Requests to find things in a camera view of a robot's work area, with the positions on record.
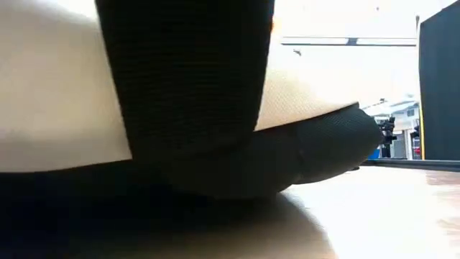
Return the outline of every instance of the black fabric strap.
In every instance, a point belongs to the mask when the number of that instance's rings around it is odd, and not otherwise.
[[[135,160],[188,157],[253,132],[273,1],[96,3]]]

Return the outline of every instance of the table surface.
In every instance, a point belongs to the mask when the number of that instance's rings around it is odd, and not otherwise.
[[[460,258],[460,173],[361,167],[270,200],[143,194],[56,204],[9,204],[16,227],[0,255]]]

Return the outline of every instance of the wooden table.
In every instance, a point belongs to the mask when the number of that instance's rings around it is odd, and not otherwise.
[[[60,202],[16,210],[29,223],[9,233],[16,241],[0,255],[14,247],[47,258],[460,258],[460,173],[362,167],[269,201]]]

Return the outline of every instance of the white fabric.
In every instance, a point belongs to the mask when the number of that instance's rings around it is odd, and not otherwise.
[[[132,157],[93,0],[1,0],[0,38],[0,172]],[[256,130],[354,102],[301,60],[273,38]]]

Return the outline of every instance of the black fabric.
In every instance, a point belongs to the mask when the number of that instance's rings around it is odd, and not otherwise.
[[[273,1],[96,3],[135,160],[185,157],[249,137]]]
[[[169,186],[223,199],[269,196],[293,183],[337,176],[359,165],[382,139],[358,106],[254,132],[238,147],[163,163],[135,160],[32,174],[0,173],[4,196],[142,195]]]
[[[460,1],[420,26],[420,94],[427,160],[460,160]]]

